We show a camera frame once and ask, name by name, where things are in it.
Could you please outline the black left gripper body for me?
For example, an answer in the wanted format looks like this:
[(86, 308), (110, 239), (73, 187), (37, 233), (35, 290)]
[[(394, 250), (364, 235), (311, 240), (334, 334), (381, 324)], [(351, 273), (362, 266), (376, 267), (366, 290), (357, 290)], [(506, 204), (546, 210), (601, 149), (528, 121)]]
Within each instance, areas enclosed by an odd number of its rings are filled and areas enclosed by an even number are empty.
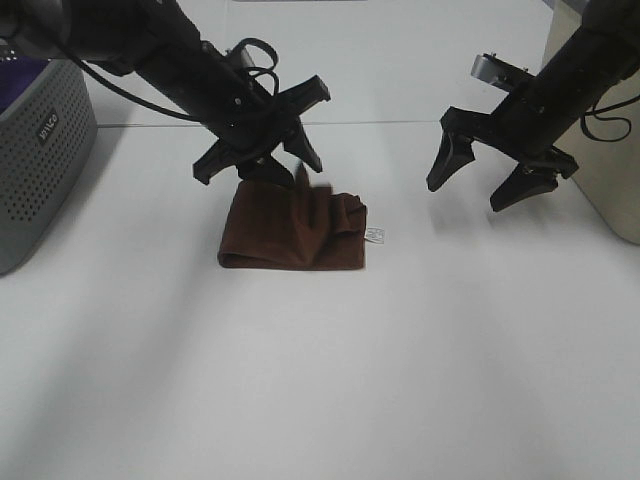
[(248, 160), (272, 156), (276, 147), (283, 147), (283, 140), (289, 130), (298, 123), (302, 124), (300, 115), (329, 99), (329, 89), (317, 75), (277, 94), (275, 106), (263, 117), (242, 123), (254, 135), (247, 146), (234, 146), (229, 140), (219, 139), (193, 164), (193, 177), (208, 184), (213, 176), (226, 168), (237, 169)]

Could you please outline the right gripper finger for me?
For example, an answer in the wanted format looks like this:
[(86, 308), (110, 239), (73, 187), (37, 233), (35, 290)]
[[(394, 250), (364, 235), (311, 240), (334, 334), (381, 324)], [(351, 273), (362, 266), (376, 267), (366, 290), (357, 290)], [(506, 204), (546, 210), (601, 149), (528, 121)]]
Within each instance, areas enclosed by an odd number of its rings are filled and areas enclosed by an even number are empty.
[(445, 131), (434, 164), (426, 181), (430, 191), (437, 191), (461, 168), (474, 161), (471, 138)]
[(500, 212), (530, 197), (549, 193), (558, 187), (552, 171), (516, 167), (490, 197), (494, 212)]

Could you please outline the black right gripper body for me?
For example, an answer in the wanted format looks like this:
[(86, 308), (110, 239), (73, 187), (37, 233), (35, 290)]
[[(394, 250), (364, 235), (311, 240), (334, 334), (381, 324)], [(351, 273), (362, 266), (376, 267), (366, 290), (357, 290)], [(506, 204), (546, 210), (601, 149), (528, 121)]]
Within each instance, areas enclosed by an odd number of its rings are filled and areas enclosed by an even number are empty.
[(565, 178), (578, 169), (574, 158), (554, 143), (577, 120), (521, 85), (509, 93), (491, 113), (449, 107), (440, 125), (442, 134), (452, 132), (493, 147), (533, 170), (552, 171)]

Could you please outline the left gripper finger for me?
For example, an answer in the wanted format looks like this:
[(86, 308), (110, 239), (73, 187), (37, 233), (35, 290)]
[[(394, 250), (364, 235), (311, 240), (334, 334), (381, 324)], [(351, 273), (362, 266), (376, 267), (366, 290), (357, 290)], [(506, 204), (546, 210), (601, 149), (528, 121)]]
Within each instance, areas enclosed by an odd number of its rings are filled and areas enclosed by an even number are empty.
[(291, 172), (271, 155), (243, 162), (237, 167), (237, 171), (242, 180), (261, 181), (288, 189), (295, 185)]
[(320, 157), (312, 147), (301, 123), (294, 125), (283, 140), (286, 152), (296, 156), (314, 172), (321, 173), (323, 166)]

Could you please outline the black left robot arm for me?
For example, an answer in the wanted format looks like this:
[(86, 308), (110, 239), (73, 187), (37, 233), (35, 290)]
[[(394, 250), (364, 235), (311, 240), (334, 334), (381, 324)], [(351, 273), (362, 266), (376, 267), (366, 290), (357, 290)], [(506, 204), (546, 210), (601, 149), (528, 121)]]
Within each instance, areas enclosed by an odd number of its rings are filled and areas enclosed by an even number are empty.
[(243, 180), (290, 188), (294, 177), (272, 156), (277, 147), (321, 172), (301, 115), (330, 98), (318, 77), (280, 88), (268, 43), (245, 38), (227, 53), (202, 39), (175, 1), (4, 1), (1, 38), (35, 59), (68, 59), (118, 95), (155, 112), (195, 122), (217, 140), (193, 165), (208, 184), (234, 167)]

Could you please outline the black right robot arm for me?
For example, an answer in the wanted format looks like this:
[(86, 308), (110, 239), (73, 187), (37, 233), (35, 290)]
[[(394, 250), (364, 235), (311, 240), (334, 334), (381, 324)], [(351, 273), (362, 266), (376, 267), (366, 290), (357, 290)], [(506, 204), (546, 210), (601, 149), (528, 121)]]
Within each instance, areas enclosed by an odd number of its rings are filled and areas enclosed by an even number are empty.
[(440, 120), (438, 154), (426, 178), (435, 192), (474, 161), (475, 142), (511, 157), (516, 167), (494, 191), (499, 212), (554, 191), (578, 169), (556, 141), (577, 121), (598, 114), (597, 102), (639, 69), (639, 4), (590, 1), (581, 23), (541, 71), (532, 75), (493, 54), (476, 57), (473, 77), (506, 92), (490, 113), (449, 107)]

